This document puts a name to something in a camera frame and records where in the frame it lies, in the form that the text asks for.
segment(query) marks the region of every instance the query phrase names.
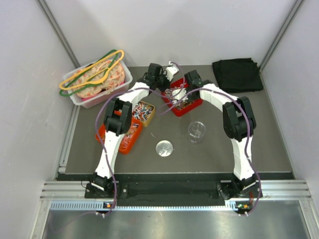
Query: gray tabletop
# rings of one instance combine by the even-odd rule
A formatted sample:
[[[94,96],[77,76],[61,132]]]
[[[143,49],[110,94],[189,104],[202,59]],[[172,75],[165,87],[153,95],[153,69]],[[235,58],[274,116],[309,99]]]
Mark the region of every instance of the gray tabletop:
[[[183,66],[184,72],[197,70],[203,80],[216,83],[212,67]],[[147,67],[131,67],[133,79],[139,79]],[[179,73],[175,79],[182,77]],[[265,91],[236,94],[250,99],[257,128],[252,142],[252,161],[260,172],[291,172],[291,165],[284,148],[275,118]],[[155,94],[144,98],[156,107],[163,100]],[[94,122],[102,104],[90,109],[81,108],[65,173],[93,173],[99,163],[102,147],[95,140]],[[206,126],[206,135],[201,144],[191,144],[187,139],[187,128],[192,121],[201,121]],[[155,151],[161,140],[169,140],[174,152],[160,157]],[[152,119],[144,127],[131,152],[118,154],[116,173],[176,173],[176,172],[232,172],[234,168],[233,149],[230,139],[223,130],[222,113],[204,102],[182,117],[172,112]]]

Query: clear plastic bin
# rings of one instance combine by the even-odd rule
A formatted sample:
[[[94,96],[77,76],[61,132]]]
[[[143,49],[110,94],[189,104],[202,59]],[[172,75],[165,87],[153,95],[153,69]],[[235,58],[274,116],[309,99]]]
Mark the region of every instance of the clear plastic bin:
[[[133,77],[130,73],[130,71],[128,70],[127,66],[124,64],[123,61],[120,61],[120,63],[122,64],[123,66],[123,69],[124,69],[124,72],[125,72],[125,79],[124,79],[124,83],[121,84],[120,86],[114,88],[114,89],[111,89],[111,90],[108,90],[108,91],[103,91],[99,94],[97,94],[96,96],[90,98],[90,99],[87,99],[87,100],[83,100],[81,97],[78,97],[76,94],[73,94],[70,96],[71,100],[73,101],[73,103],[76,105],[76,106],[83,106],[84,108],[91,108],[101,102],[104,102],[106,101],[110,96],[112,96],[114,93],[117,93],[117,92],[121,92],[121,91],[127,91],[129,89],[129,86],[130,86],[130,83],[132,82],[133,80]],[[85,68],[86,66],[90,65],[87,64],[85,66],[82,66],[82,67],[79,67],[67,74],[65,74],[63,76],[63,80],[66,80],[68,78],[70,78],[74,72],[80,70],[80,69],[83,69]]]

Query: plastic storage bin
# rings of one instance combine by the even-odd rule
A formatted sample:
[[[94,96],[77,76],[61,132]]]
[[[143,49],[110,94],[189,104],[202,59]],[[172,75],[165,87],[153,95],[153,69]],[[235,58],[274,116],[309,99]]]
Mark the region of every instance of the plastic storage bin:
[[[171,88],[174,88],[174,87],[180,87],[180,85],[183,84],[183,78],[179,79],[178,81],[176,82],[173,82],[171,83],[170,87]],[[169,99],[167,98],[162,98],[163,101],[165,103],[169,103]],[[202,99],[197,99],[194,101],[193,104],[187,106],[186,108],[182,109],[182,110],[178,110],[176,109],[175,107],[173,109],[171,109],[171,111],[174,113],[174,115],[176,115],[177,117],[181,117],[182,115],[186,114],[187,112],[190,112],[192,109],[196,108],[197,106],[201,105],[203,103],[203,100]]]
[[[73,101],[73,103],[76,105],[76,106],[83,106],[84,108],[91,108],[92,106],[95,106],[101,102],[104,102],[106,101],[110,96],[112,96],[114,93],[116,92],[121,92],[121,91],[127,91],[129,89],[129,85],[130,83],[132,82],[133,80],[133,77],[130,73],[130,71],[128,70],[127,66],[124,64],[123,61],[120,61],[120,63],[122,64],[123,66],[123,69],[124,69],[124,72],[125,72],[125,79],[124,79],[124,83],[121,84],[120,86],[114,88],[114,89],[111,89],[111,90],[108,90],[108,91],[103,91],[99,94],[97,94],[96,96],[92,97],[92,98],[89,98],[87,100],[83,100],[81,97],[78,97],[76,94],[73,94],[70,96],[71,100]],[[67,74],[65,74],[63,76],[63,80],[66,80],[68,78],[70,78],[74,72],[76,72],[77,70],[80,70],[80,69],[83,69],[85,68],[86,66],[90,65],[91,63],[85,65],[85,66],[82,66],[82,67],[79,67]]]
[[[128,154],[131,151],[133,145],[135,144],[136,140],[138,139],[138,137],[143,129],[142,122],[140,122],[139,120],[132,118],[132,123],[137,123],[139,126],[138,126],[137,130],[135,131],[135,133],[133,134],[132,139],[127,147],[123,147],[122,143],[120,144],[119,152],[122,154]],[[99,135],[102,139],[105,137],[105,125],[104,124],[102,124],[101,127],[99,128]],[[100,142],[100,140],[96,134],[95,134],[95,138],[98,142]]]

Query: yellow clothes hanger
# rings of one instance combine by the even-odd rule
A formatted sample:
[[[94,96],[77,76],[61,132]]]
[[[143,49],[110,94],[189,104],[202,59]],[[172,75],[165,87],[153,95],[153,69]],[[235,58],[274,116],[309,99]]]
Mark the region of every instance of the yellow clothes hanger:
[[[101,70],[101,71],[95,73],[93,76],[91,76],[90,78],[86,79],[86,81],[85,81],[84,83],[81,83],[81,84],[78,84],[78,85],[75,85],[75,86],[70,86],[70,87],[64,87],[64,86],[63,86],[63,85],[66,85],[67,82],[73,80],[75,77],[77,77],[78,75],[80,75],[83,71],[87,71],[87,70],[93,68],[93,67],[96,66],[97,64],[99,64],[99,63],[105,61],[106,59],[108,59],[108,58],[110,58],[110,57],[112,57],[112,56],[114,56],[114,55],[116,55],[116,54],[118,54],[118,53],[121,53],[121,57],[120,57],[116,62],[114,62],[114,64],[113,64],[111,67],[107,67],[107,68],[105,68],[105,69],[103,69],[103,70]],[[115,51],[115,52],[113,52],[112,54],[110,54],[110,55],[108,55],[108,56],[102,58],[102,59],[99,60],[99,61],[97,61],[96,63],[94,63],[94,64],[92,64],[92,65],[90,65],[90,66],[88,66],[88,67],[82,69],[80,72],[78,72],[77,74],[71,76],[70,78],[66,79],[65,81],[61,82],[61,83],[59,84],[59,88],[62,89],[62,90],[64,90],[64,91],[68,91],[68,90],[71,90],[71,89],[74,89],[74,88],[78,88],[78,87],[81,87],[81,86],[85,86],[85,85],[88,85],[88,84],[90,84],[90,85],[98,85],[98,84],[100,84],[100,83],[103,83],[103,82],[108,78],[109,72],[113,69],[113,67],[114,67],[116,64],[119,63],[119,61],[121,61],[121,60],[123,59],[123,57],[124,57],[124,51],[123,51],[123,50]],[[99,75],[101,72],[104,72],[104,71],[106,71],[106,73],[105,73],[105,75],[104,75],[100,80],[90,81],[92,78],[94,78],[95,76]]]

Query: white wall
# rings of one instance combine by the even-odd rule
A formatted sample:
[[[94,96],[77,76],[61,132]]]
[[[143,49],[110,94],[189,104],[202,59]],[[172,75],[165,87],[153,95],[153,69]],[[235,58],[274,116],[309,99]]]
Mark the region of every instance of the white wall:
[[[81,64],[113,48],[128,66],[261,63],[295,0],[47,0]]]
[[[293,167],[319,209],[319,2],[306,0],[263,75]]]
[[[58,94],[74,69],[35,0],[0,8],[0,238],[26,238],[53,176],[71,101]]]

